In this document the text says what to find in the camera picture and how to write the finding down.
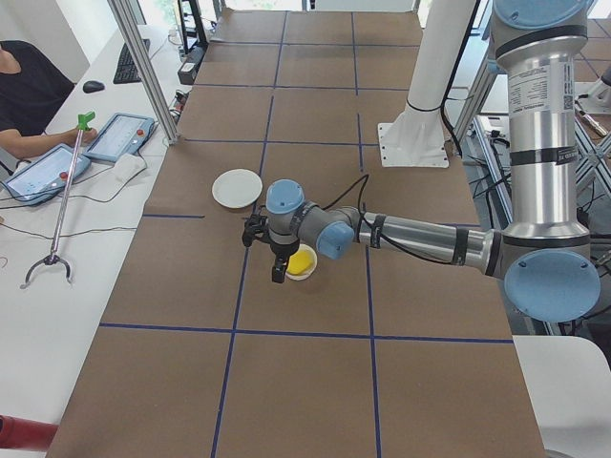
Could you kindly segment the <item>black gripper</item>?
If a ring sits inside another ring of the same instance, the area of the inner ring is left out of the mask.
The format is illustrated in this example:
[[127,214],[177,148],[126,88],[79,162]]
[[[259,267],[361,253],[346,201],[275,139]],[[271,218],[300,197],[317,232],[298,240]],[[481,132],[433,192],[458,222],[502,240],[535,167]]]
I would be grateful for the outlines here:
[[290,242],[278,242],[271,239],[270,247],[275,255],[271,269],[271,279],[275,283],[284,283],[288,261],[299,250],[299,240],[293,239]]

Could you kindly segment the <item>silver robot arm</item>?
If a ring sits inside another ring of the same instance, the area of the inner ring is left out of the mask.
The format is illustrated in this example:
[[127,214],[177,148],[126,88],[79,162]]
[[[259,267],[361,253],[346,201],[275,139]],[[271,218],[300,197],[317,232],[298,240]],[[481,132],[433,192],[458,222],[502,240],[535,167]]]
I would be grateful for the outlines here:
[[266,194],[263,230],[275,282],[301,243],[337,259],[353,242],[422,260],[467,265],[503,280],[511,303],[543,322],[588,313],[600,295],[590,234],[577,218],[574,57],[587,40],[583,1],[496,1],[491,45],[508,76],[512,220],[503,230],[327,211],[290,179]]

